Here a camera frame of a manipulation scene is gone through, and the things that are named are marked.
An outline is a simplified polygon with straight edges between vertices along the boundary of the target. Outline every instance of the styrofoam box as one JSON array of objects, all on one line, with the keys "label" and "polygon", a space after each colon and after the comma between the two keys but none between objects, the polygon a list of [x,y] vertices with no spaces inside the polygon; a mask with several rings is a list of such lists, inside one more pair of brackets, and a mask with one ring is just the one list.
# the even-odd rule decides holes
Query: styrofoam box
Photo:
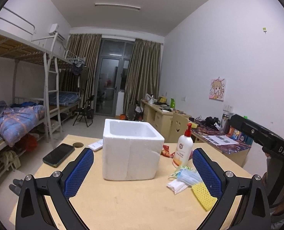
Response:
[{"label": "styrofoam box", "polygon": [[104,179],[154,178],[164,137],[149,123],[106,119],[103,140]]}]

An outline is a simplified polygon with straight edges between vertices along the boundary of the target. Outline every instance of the wooden chair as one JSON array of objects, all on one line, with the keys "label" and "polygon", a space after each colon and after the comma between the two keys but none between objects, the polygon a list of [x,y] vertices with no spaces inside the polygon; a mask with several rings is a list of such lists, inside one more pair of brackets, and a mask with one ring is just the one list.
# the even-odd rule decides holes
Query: wooden chair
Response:
[{"label": "wooden chair", "polygon": [[181,135],[184,134],[188,125],[188,118],[180,114],[173,113],[172,126],[170,130],[169,143],[177,143]]}]

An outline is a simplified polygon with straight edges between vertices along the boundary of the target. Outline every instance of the black phone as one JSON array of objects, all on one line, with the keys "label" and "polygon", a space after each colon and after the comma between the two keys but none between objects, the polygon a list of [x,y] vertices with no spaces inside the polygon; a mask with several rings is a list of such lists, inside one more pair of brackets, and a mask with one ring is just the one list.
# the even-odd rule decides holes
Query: black phone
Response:
[{"label": "black phone", "polygon": [[57,168],[74,150],[75,147],[71,145],[60,144],[43,158],[43,162]]}]

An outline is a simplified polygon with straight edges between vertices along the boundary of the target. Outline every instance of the bed frame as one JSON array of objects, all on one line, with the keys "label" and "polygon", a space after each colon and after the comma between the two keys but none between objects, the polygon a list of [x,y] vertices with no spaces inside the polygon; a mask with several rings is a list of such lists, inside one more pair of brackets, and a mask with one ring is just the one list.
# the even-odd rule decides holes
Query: bed frame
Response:
[{"label": "bed frame", "polygon": [[[69,110],[70,108],[77,106],[79,103],[77,102],[77,103],[71,104],[68,107],[60,107],[59,105],[59,69],[69,68],[75,60],[81,61],[81,59],[79,59],[77,56],[75,56],[73,53],[69,51],[65,52],[64,57],[56,55],[54,53],[54,47],[55,47],[56,40],[58,38],[58,33],[55,33],[55,35],[43,37],[40,39],[33,39],[34,33],[35,33],[35,26],[32,23],[28,22],[26,19],[16,14],[15,12],[11,11],[10,9],[6,7],[3,7],[3,9],[16,15],[18,18],[22,19],[23,21],[27,22],[30,26],[33,27],[33,32],[30,32],[0,17],[1,20],[6,21],[7,23],[14,25],[18,27],[19,29],[23,30],[24,32],[30,34],[30,41],[27,41],[25,39],[22,39],[18,36],[15,36],[11,33],[8,33],[0,29],[0,57],[13,59],[14,64],[15,64],[14,73],[13,73],[12,102],[20,103],[21,101],[34,101],[38,103],[42,101],[44,106],[46,107],[46,113],[45,113],[45,117],[39,121],[38,125],[41,123],[44,123],[45,134],[42,135],[42,137],[45,136],[48,142],[49,142],[49,137],[50,137],[50,140],[52,141],[54,131],[56,131],[57,129],[60,129],[60,131],[62,132],[60,113],[65,112]],[[52,39],[52,45],[51,45],[50,50],[45,49],[46,42],[48,39]],[[45,44],[43,45],[43,47],[39,46],[41,40],[45,40]],[[15,96],[17,67],[20,61],[42,65],[44,67],[45,83],[44,83],[43,98],[26,98],[26,97],[16,97]],[[50,73],[53,73],[56,75],[56,89],[55,90],[48,89],[48,78],[49,78]],[[49,106],[49,94],[50,93],[57,93],[57,106],[53,108]],[[51,118],[55,116],[58,117],[58,126],[52,129]],[[0,150],[2,150],[5,147],[6,147],[6,143],[4,141],[1,141]],[[2,167],[0,167],[0,176],[5,172],[5,170],[6,170],[6,167],[3,167],[3,164],[2,164]]]}]

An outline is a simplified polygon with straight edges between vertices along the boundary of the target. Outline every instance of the mattress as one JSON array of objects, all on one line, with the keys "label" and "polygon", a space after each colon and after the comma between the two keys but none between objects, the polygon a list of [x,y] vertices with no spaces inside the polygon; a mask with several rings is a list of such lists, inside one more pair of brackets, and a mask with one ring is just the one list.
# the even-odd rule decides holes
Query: mattress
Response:
[{"label": "mattress", "polygon": [[[79,101],[79,99],[80,97],[78,93],[59,92],[59,105],[60,106],[69,106]],[[49,104],[57,105],[57,93],[49,94]]]}]

